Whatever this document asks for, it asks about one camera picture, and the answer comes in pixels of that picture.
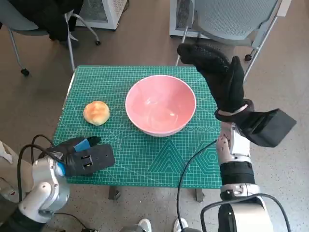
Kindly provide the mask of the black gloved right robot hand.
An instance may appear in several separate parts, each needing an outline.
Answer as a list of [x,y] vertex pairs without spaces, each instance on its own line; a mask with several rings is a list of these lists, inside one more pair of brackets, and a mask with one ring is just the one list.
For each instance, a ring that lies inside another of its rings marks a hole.
[[177,53],[182,63],[194,65],[204,77],[219,110],[233,113],[245,105],[244,71],[238,56],[229,61],[212,47],[188,43],[180,44]]

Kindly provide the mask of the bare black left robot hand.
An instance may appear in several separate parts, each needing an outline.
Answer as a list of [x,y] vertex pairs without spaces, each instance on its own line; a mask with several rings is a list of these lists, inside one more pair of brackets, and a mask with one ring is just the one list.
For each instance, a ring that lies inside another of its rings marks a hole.
[[47,149],[48,152],[52,153],[58,159],[64,161],[67,155],[72,155],[75,152],[83,151],[89,149],[92,146],[97,145],[101,141],[101,138],[98,136],[91,137],[76,137],[56,146],[52,146]]

